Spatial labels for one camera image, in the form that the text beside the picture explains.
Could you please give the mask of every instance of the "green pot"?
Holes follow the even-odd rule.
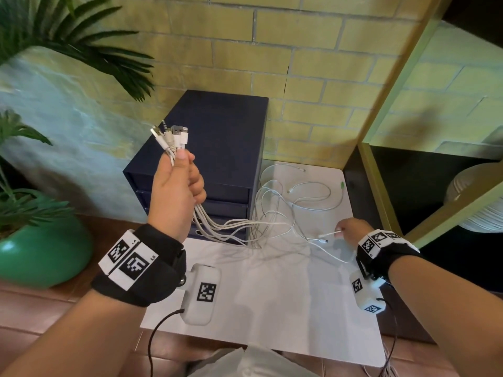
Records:
[[[74,215],[25,226],[0,241],[0,279],[46,289],[81,272],[91,255],[91,235]]]

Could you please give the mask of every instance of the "white table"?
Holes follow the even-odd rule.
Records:
[[[263,169],[272,163],[264,160]],[[285,188],[283,196],[292,201],[299,196],[325,195],[327,189],[317,184],[299,186],[286,193],[297,183],[321,181],[330,186],[332,196],[323,202],[301,204],[315,209],[335,206],[341,197],[343,172],[298,166],[306,171],[275,166],[263,174],[262,183],[272,178],[280,180]],[[308,237],[330,233],[339,220],[353,216],[347,190],[343,193],[343,201],[336,209],[311,212],[295,208],[297,221]],[[280,204],[279,211],[290,214],[284,204]],[[283,225],[274,227],[278,234],[287,229]],[[349,284],[349,274],[357,267],[353,253],[343,240],[332,236],[327,239],[325,248],[351,262],[341,263],[314,246],[310,248],[293,232],[268,240],[260,250],[187,239],[187,270],[194,263],[203,263],[222,271],[213,318],[207,326],[198,327],[188,326],[175,316],[164,322],[160,330],[382,366],[385,357],[376,316],[357,307]],[[141,326],[152,329],[168,313],[178,310],[183,294],[177,290],[148,307]]]

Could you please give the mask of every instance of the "wooden frame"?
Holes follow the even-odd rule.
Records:
[[[367,173],[381,223],[386,230],[402,235],[398,219],[370,148],[370,141],[403,89],[412,70],[435,33],[452,0],[433,0],[417,33],[412,37],[401,61],[394,68],[389,86],[384,89],[376,108],[370,113],[359,136],[358,149]],[[444,234],[469,216],[503,195],[503,160],[499,172],[477,180],[462,192],[456,201],[446,203],[406,235],[421,248]]]

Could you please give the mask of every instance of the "black wire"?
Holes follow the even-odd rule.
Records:
[[[391,350],[389,352],[388,358],[386,359],[386,362],[381,369],[381,373],[379,373],[379,376],[377,376],[377,377],[382,377],[382,374],[384,373],[384,371],[388,367],[389,361],[391,360],[391,355],[393,354],[393,350],[395,349],[396,340],[398,338],[398,321],[396,320],[396,315],[395,315],[395,311],[393,310],[393,306],[391,304],[389,304],[383,298],[377,298],[377,300],[380,300],[380,301],[386,303],[387,306],[389,306],[389,309],[391,310],[391,313],[393,314],[393,319],[395,319],[395,338],[393,340],[393,345],[391,346]]]
[[[157,323],[157,325],[155,326],[154,330],[152,331],[152,334],[150,335],[150,339],[148,339],[148,348],[147,348],[147,351],[148,351],[148,361],[150,362],[150,377],[154,377],[154,363],[152,362],[152,353],[150,352],[150,347],[152,346],[152,339],[154,338],[155,331],[157,331],[157,329],[160,327],[160,325],[162,323],[164,323],[164,321],[166,319],[172,317],[173,315],[181,314],[183,312],[185,312],[184,309],[171,312],[169,315],[165,316],[159,323]]]

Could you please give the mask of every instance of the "black wristband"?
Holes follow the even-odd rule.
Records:
[[[423,257],[410,242],[390,231],[375,230],[369,233],[360,241],[357,249],[357,260],[365,272],[374,279],[382,278],[388,283],[389,268],[405,255]]]
[[[110,298],[139,307],[147,307],[151,303],[160,302],[167,298],[178,287],[187,271],[186,254],[180,242],[161,233],[149,224],[140,226],[134,232],[134,236],[141,242],[137,242],[134,246],[131,246],[121,256],[120,261],[116,263],[114,268],[108,271],[108,274],[100,270],[92,281],[91,286],[99,293]],[[135,254],[135,249],[140,244],[148,247],[148,251],[151,254],[154,252],[157,257],[154,254],[154,261],[146,261],[147,258],[141,259],[140,257],[141,261],[148,263],[148,265],[139,273],[139,276],[133,276],[132,273],[126,275],[127,278],[130,278],[129,280],[134,278],[132,285],[128,286],[129,289],[126,291],[110,279],[111,277],[109,276],[117,268],[121,271],[129,272],[124,269],[124,265],[133,258],[138,258],[138,254]],[[109,257],[110,253],[116,247],[112,248],[104,258]]]

